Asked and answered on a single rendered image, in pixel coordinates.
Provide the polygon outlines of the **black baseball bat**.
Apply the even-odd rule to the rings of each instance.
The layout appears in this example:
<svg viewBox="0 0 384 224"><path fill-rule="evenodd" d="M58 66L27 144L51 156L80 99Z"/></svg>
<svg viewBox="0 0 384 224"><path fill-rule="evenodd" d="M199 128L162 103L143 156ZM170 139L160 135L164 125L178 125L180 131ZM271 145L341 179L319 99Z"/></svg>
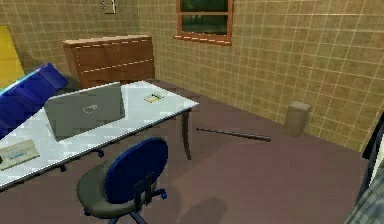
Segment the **black baseball bat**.
<svg viewBox="0 0 384 224"><path fill-rule="evenodd" d="M264 136L264 135L228 132L228 131L213 130L213 129L206 129L206 128L196 128L196 130L197 131L210 132L210 133L230 135L230 136L241 137L241 138L246 138L246 139L253 139L253 140L264 141L264 142L271 142L271 140L272 140L270 136Z"/></svg>

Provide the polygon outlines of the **grey bin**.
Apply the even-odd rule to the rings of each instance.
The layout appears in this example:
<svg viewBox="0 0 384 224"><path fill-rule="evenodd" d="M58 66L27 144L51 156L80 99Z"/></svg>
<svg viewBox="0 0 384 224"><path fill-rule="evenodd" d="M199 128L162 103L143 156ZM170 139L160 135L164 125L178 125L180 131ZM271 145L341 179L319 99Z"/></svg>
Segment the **grey bin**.
<svg viewBox="0 0 384 224"><path fill-rule="evenodd" d="M299 137L303 133L310 109L309 104L293 101L287 109L284 133L292 137Z"/></svg>

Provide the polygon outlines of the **grey checked cloth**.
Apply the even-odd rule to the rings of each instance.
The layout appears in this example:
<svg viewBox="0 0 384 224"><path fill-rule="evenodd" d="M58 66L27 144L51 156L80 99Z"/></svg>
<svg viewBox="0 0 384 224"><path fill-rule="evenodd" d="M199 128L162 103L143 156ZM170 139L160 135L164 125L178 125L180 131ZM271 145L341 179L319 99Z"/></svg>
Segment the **grey checked cloth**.
<svg viewBox="0 0 384 224"><path fill-rule="evenodd" d="M384 167L353 207L344 224L384 224Z"/></svg>

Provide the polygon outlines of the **framed wall picture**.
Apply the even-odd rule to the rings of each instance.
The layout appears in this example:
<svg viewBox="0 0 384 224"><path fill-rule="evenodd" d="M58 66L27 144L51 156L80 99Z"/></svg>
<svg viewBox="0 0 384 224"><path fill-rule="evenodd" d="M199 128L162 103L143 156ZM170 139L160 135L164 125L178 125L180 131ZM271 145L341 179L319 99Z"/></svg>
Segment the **framed wall picture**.
<svg viewBox="0 0 384 224"><path fill-rule="evenodd" d="M115 0L101 0L101 7L105 14L115 14L116 4Z"/></svg>

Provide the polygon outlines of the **grey laptop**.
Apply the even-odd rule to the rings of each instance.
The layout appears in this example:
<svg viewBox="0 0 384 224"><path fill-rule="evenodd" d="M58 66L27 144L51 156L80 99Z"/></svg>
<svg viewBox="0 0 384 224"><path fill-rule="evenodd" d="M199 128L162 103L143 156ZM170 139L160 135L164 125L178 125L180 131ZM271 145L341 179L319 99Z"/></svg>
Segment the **grey laptop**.
<svg viewBox="0 0 384 224"><path fill-rule="evenodd" d="M51 97L44 105L57 141L120 120L125 117L119 82Z"/></svg>

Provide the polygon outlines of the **wooden framed window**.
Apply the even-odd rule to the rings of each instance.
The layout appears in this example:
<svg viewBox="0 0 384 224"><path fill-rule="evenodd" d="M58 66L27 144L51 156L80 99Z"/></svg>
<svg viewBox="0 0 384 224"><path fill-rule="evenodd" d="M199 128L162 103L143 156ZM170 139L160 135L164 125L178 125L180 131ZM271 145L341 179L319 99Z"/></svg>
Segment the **wooden framed window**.
<svg viewBox="0 0 384 224"><path fill-rule="evenodd" d="M174 38L230 46L233 12L234 0L176 0Z"/></svg>

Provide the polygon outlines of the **white desk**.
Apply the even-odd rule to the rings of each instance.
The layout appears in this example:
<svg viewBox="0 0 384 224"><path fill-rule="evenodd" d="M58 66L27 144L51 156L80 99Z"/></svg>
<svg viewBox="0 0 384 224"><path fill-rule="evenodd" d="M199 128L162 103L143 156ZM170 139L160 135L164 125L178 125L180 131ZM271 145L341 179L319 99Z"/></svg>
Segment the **white desk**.
<svg viewBox="0 0 384 224"><path fill-rule="evenodd" d="M153 93L165 97L149 103L144 98ZM21 126L0 140L0 149L32 140L40 154L38 158L0 171L0 192L44 174L55 168L62 168L72 160L114 144L124 138L138 134L164 121L183 117L182 133L184 149L191 155L188 139L188 115L197 103L171 91L145 81L126 84L122 87L126 116L72 138L56 141L48 129L46 112L38 111Z"/></svg>

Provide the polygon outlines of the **pale green book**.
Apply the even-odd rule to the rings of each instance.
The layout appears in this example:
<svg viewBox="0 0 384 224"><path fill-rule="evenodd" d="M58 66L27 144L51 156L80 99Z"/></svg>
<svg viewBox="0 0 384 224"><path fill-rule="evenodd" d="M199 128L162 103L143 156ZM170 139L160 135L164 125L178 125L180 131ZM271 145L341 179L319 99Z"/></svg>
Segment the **pale green book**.
<svg viewBox="0 0 384 224"><path fill-rule="evenodd" d="M25 140L0 149L0 171L25 163L40 156L34 142Z"/></svg>

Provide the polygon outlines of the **yellow room door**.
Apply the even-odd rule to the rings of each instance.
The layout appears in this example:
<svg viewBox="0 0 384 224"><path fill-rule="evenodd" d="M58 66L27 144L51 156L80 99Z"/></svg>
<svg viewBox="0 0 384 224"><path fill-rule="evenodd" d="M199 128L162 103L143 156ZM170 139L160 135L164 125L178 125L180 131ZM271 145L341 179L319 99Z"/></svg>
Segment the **yellow room door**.
<svg viewBox="0 0 384 224"><path fill-rule="evenodd" d="M0 25L0 89L24 75L9 30L6 25Z"/></svg>

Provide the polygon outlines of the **blue office chair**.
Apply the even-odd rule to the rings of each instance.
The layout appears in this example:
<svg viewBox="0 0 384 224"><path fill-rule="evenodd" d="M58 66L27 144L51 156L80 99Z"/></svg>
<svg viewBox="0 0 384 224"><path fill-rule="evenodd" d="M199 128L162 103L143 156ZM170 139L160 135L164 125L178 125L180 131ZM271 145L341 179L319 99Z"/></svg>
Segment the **blue office chair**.
<svg viewBox="0 0 384 224"><path fill-rule="evenodd" d="M168 161L168 145L161 137L142 141L86 172L78 181L77 197L86 216L108 219L117 224L130 215L136 224L147 224L140 215L152 198L167 198L165 189L157 188Z"/></svg>

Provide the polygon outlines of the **brown chest of drawers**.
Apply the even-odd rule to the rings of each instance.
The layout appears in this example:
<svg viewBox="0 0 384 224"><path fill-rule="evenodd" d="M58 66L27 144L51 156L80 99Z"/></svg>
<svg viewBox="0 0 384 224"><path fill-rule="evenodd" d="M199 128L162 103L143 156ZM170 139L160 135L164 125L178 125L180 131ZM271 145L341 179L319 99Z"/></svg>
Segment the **brown chest of drawers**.
<svg viewBox="0 0 384 224"><path fill-rule="evenodd" d="M155 77L152 38L148 35L65 40L62 45L70 74L82 88Z"/></svg>

